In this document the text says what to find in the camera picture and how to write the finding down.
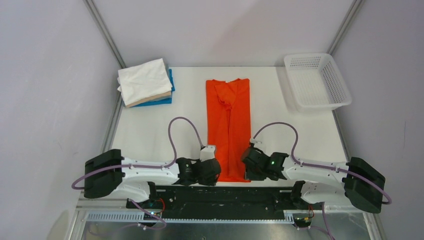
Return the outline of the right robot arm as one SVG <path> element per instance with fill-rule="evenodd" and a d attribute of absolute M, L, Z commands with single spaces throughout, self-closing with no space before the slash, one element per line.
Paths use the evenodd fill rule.
<path fill-rule="evenodd" d="M 358 157 L 349 162 L 305 162 L 282 152 L 266 155 L 250 146 L 241 161 L 247 180 L 293 181 L 290 202 L 297 209 L 327 203 L 379 214 L 384 204 L 385 177 Z"/>

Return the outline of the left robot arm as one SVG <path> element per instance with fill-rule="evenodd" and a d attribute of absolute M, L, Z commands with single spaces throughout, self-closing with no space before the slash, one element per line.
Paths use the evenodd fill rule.
<path fill-rule="evenodd" d="M 180 157 L 172 165 L 134 160 L 112 149 L 85 162 L 88 177 L 83 180 L 83 195 L 86 199 L 130 199 L 152 208 L 158 201 L 156 185 L 215 186 L 221 171 L 210 146 L 201 150 L 199 159 Z"/>

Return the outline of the orange t-shirt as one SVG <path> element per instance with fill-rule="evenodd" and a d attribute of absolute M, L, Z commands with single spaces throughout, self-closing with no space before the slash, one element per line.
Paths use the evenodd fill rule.
<path fill-rule="evenodd" d="M 250 80 L 207 80 L 207 143 L 216 146 L 220 182 L 249 183 L 242 155 L 251 139 Z"/>

